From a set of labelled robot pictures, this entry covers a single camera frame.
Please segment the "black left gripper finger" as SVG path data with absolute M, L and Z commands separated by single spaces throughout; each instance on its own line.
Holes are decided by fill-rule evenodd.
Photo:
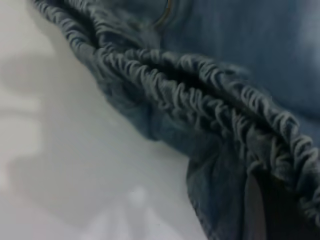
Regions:
M 250 174 L 246 193 L 248 240 L 299 240 L 296 202 L 281 183 L 265 171 Z

